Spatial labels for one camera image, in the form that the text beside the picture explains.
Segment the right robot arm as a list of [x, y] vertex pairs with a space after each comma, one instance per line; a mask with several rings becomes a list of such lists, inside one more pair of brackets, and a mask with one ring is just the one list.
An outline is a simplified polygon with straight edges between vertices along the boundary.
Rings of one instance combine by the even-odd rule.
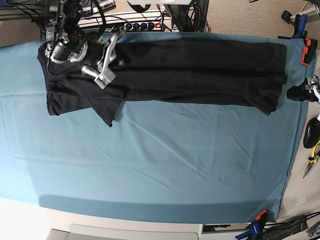
[[103, 34], [108, 29], [103, 9], [97, 1], [101, 25], [97, 30], [84, 32], [78, 22], [83, 17], [83, 7], [79, 0], [59, 0], [56, 6], [50, 5], [50, 18], [47, 29], [47, 43], [39, 54], [43, 73], [46, 77], [61, 77], [72, 71], [93, 77], [96, 81], [111, 82], [116, 75], [111, 70], [111, 63], [116, 60], [117, 40], [125, 33], [119, 27], [108, 41]]

